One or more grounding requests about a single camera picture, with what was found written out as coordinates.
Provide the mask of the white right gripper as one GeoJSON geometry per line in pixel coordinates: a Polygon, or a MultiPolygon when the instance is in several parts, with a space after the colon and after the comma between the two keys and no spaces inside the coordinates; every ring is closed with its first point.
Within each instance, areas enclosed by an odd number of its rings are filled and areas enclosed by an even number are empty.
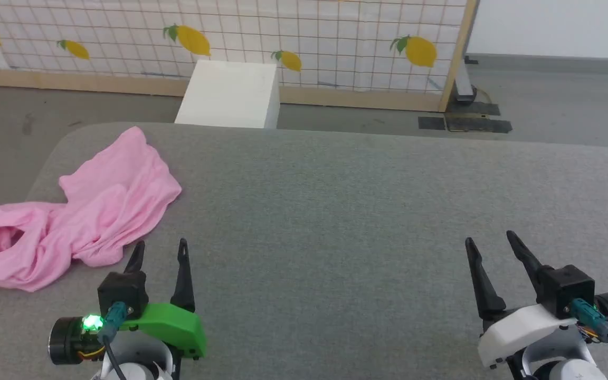
{"type": "Polygon", "coordinates": [[[509,368],[597,368],[589,351],[590,344],[608,344],[608,293],[594,297],[594,306],[585,301],[572,302],[576,308],[571,317],[556,318],[540,304],[543,286],[538,277],[542,264],[514,231],[506,236],[536,293],[537,305],[516,310],[506,309],[487,272],[482,256],[470,236],[465,250],[478,316],[483,322],[478,354],[483,366],[496,368],[506,363],[509,368]]]}

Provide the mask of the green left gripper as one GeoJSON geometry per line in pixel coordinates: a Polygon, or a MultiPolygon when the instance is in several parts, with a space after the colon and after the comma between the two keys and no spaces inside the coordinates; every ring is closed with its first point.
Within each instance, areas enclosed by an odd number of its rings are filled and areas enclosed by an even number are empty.
{"type": "MultiPolygon", "coordinates": [[[[141,270],[146,243],[138,241],[132,250],[124,274],[141,270]]],[[[117,353],[117,334],[121,330],[142,332],[172,349],[174,357],[199,360],[205,357],[207,340],[196,313],[188,243],[179,240],[178,273],[170,303],[147,305],[141,317],[127,320],[123,302],[109,308],[106,317],[90,313],[84,317],[59,318],[49,334],[48,354],[54,365],[79,365],[85,361],[103,360],[108,354],[103,339],[109,338],[113,354],[117,353]]]]}

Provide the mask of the pink cloth garment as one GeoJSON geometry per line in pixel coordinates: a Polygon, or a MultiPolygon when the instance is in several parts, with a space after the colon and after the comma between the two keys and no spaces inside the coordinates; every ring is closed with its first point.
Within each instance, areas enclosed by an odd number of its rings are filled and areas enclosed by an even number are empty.
{"type": "Polygon", "coordinates": [[[59,178],[66,202],[0,205],[0,287],[38,291],[74,261],[116,264],[149,233],[182,188],[138,127],[75,173],[59,178]]]}

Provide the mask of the large black floor plate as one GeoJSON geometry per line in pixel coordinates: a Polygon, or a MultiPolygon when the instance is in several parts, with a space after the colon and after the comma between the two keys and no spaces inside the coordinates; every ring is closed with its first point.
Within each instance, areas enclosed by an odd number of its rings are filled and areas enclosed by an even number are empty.
{"type": "Polygon", "coordinates": [[[445,127],[450,132],[510,133],[511,123],[500,120],[500,108],[496,103],[450,103],[444,113],[445,127]]]}

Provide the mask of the grey fabric sofa cushion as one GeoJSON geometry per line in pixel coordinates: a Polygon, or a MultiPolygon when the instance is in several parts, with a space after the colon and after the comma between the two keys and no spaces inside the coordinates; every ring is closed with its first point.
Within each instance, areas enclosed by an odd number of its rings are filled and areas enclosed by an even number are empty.
{"type": "Polygon", "coordinates": [[[509,308],[505,233],[608,292],[608,148],[142,125],[183,192],[146,237],[150,301],[189,243],[205,358],[188,380],[507,380],[480,364],[465,239],[509,308]]]}

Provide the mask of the white box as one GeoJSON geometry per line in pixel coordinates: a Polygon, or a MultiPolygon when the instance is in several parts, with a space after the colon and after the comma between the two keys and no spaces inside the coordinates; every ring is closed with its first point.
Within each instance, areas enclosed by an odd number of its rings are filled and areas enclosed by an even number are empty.
{"type": "Polygon", "coordinates": [[[197,62],[175,123],[276,128],[280,111],[277,74],[273,63],[197,62]]]}

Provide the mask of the lemon print partition panel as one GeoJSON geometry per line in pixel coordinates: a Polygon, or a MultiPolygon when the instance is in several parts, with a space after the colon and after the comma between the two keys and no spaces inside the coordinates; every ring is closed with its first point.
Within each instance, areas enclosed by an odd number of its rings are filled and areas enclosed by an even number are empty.
{"type": "Polygon", "coordinates": [[[0,86],[182,96],[266,63],[285,103],[445,111],[479,0],[0,0],[0,86]]]}

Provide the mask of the grey metal stand post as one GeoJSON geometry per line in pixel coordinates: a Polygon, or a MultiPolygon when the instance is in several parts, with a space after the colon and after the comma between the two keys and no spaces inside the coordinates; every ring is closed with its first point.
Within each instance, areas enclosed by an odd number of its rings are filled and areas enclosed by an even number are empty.
{"type": "Polygon", "coordinates": [[[478,64],[477,60],[471,60],[464,56],[459,65],[458,72],[454,77],[451,101],[461,105],[470,105],[476,100],[477,89],[471,84],[467,65],[469,63],[478,64]]]}

